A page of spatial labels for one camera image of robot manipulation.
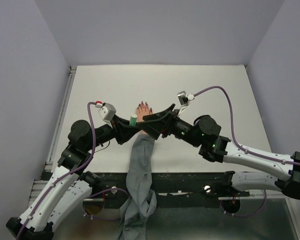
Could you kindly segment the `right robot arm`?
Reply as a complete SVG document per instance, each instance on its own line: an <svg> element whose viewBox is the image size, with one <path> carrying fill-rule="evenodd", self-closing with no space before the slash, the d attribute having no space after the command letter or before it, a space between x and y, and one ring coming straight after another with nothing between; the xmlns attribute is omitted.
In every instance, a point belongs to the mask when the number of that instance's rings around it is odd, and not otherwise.
<svg viewBox="0 0 300 240"><path fill-rule="evenodd" d="M136 110L137 126L157 139L173 135L195 148L205 160L242 165L253 172L239 175L220 183L220 191L231 196L249 190L273 190L287 197L300 200L300 152L292 155L272 153L249 148L232 137L222 136L221 126L210 115L202 115L189 124L179 117L180 110L171 105L168 109L153 113L147 103L141 102Z"/></svg>

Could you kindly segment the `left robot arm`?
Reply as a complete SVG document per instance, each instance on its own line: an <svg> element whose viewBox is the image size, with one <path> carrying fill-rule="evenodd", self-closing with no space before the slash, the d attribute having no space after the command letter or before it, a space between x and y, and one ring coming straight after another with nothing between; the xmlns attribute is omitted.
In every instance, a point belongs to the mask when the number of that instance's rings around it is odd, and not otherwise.
<svg viewBox="0 0 300 240"><path fill-rule="evenodd" d="M129 120L116 115L107 124L94 128L93 121L78 120L72 124L69 143L61 153L57 167L40 194L19 217L6 223L17 240L51 240L61 222L84 199L97 197L101 191L97 175L85 171L96 147L116 139L123 144L139 129L138 117Z"/></svg>

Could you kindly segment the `grey sleeve forearm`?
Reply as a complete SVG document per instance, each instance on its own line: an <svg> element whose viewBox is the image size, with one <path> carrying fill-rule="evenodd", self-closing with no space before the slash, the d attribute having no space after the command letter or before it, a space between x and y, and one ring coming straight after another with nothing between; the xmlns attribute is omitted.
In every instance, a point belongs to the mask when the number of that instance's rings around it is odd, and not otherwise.
<svg viewBox="0 0 300 240"><path fill-rule="evenodd" d="M155 212L157 198L152 185L151 157L155 140L140 134L131 149L126 188L129 198L120 207L120 222L114 234L115 240L145 240L146 225Z"/></svg>

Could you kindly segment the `nail polish bottle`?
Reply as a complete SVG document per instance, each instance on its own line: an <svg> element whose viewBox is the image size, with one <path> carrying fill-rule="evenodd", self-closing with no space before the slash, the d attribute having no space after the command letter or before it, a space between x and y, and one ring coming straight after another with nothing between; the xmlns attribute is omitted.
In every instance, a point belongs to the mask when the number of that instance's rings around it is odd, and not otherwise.
<svg viewBox="0 0 300 240"><path fill-rule="evenodd" d="M136 124L137 124L137 120L134 118L129 121L130 126L135 126Z"/></svg>

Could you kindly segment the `mannequin hand with painted nails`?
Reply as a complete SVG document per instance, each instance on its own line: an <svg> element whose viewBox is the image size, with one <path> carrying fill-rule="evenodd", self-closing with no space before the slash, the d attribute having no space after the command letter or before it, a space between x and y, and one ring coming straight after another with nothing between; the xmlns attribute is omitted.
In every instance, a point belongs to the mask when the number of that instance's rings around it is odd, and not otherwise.
<svg viewBox="0 0 300 240"><path fill-rule="evenodd" d="M138 107L136 109L136 115L137 115L137 122L143 122L143 117L149 116L153 114L153 110L151 107L149 107L147 102L141 102L138 104Z"/></svg>

